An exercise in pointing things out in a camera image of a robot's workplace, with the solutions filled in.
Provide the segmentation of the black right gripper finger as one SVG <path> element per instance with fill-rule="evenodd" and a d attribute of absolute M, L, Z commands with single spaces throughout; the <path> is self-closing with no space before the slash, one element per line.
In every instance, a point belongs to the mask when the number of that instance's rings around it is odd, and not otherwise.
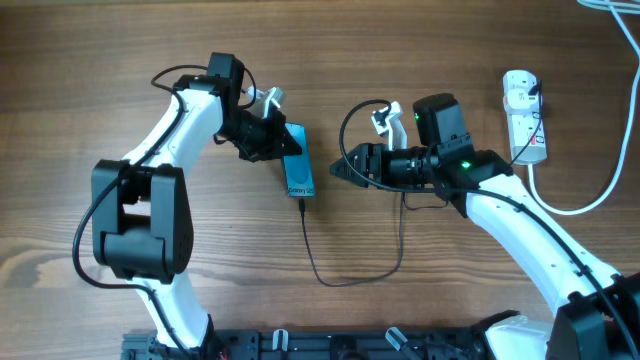
<path fill-rule="evenodd" d="M 336 165 L 330 167 L 330 173 L 342 180 L 350 182 L 353 185 L 356 185 L 361 188 L 367 188 L 369 183 L 364 180 L 361 176 L 357 175 L 349 166 L 347 165 Z"/>
<path fill-rule="evenodd" d="M 346 166 L 350 163 L 352 167 L 367 167 L 369 164 L 370 144 L 359 144 L 347 153 L 345 158 L 338 159 L 335 164 Z"/>

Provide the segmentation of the blue Samsung Galaxy smartphone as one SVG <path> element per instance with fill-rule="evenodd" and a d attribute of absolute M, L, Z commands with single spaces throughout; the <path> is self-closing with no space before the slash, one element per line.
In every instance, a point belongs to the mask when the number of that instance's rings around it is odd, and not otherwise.
<path fill-rule="evenodd" d="M 301 147 L 300 155 L 288 155 L 283 158 L 287 195 L 294 198 L 312 198 L 315 196 L 315 186 L 306 130 L 302 125 L 291 123 L 286 124 L 286 129 Z"/>

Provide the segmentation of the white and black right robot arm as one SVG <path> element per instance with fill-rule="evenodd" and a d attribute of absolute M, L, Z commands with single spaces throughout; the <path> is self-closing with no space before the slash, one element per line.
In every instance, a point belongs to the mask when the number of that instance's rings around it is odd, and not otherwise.
<path fill-rule="evenodd" d="M 503 313 L 481 332 L 489 357 L 638 358 L 638 275 L 623 276 L 592 255 L 533 200 L 505 160 L 475 149 L 453 95 L 425 97 L 413 111 L 420 146 L 363 143 L 342 151 L 330 172 L 363 188 L 432 193 L 509 253 L 554 320 Z"/>

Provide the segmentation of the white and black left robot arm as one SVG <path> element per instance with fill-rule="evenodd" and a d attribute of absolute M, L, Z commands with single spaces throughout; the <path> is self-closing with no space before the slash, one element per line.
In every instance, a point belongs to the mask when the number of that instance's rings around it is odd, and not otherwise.
<path fill-rule="evenodd" d="M 242 87 L 249 71 L 229 53 L 168 87 L 171 100 L 149 135 L 120 160 L 101 160 L 91 175 L 92 203 L 74 236 L 92 228 L 95 260 L 134 289 L 156 325 L 152 356 L 214 359 L 223 346 L 196 299 L 187 272 L 194 228 L 186 179 L 210 142 L 231 143 L 242 160 L 279 159 L 292 198 L 315 194 L 303 126 L 287 122 L 283 91 Z"/>

